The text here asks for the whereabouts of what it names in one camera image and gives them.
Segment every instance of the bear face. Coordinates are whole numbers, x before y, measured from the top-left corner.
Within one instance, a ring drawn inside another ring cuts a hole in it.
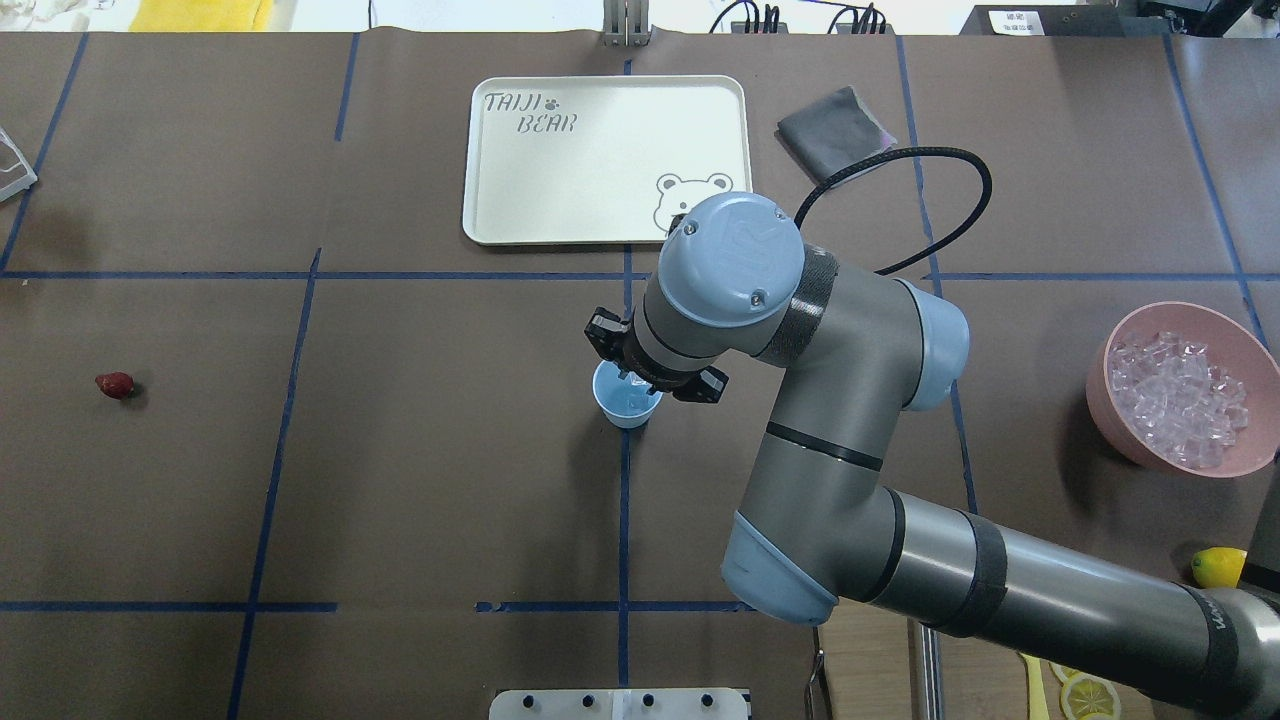
[[[684,181],[675,173],[658,178],[658,209],[653,211],[653,222],[662,232],[671,229],[676,215],[684,215],[712,195],[733,190],[733,181],[724,173],[716,173],[704,181]]]

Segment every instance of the red strawberry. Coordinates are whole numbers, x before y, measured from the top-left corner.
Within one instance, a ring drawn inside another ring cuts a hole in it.
[[[93,382],[111,400],[124,400],[133,392],[133,378],[128,373],[108,373],[93,378]]]

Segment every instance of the blue joint cap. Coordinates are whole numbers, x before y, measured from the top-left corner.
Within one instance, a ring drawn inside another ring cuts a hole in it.
[[[667,301],[710,328],[740,328],[788,306],[804,272],[804,240],[777,202],[751,192],[703,200],[658,258]]]
[[[946,300],[924,292],[906,281],[897,282],[911,291],[924,336],[920,382],[906,409],[929,410],[951,395],[951,386],[964,372],[964,365],[969,360],[969,322],[959,307]]]
[[[787,623],[822,625],[840,602],[741,512],[733,514],[721,577],[742,602]]]

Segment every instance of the bowl of ice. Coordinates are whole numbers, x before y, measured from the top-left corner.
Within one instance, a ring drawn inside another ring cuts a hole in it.
[[[1238,478],[1280,447],[1280,366],[1235,320],[1156,302],[1120,320],[1085,383],[1102,436],[1146,468]]]

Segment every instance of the blue cup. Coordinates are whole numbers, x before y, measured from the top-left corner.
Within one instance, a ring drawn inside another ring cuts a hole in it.
[[[591,393],[595,402],[604,410],[604,416],[611,423],[622,428],[639,428],[649,421],[662,400],[662,393],[649,395],[649,383],[640,379],[635,373],[623,377],[622,370],[613,363],[604,360],[595,366],[591,377]]]

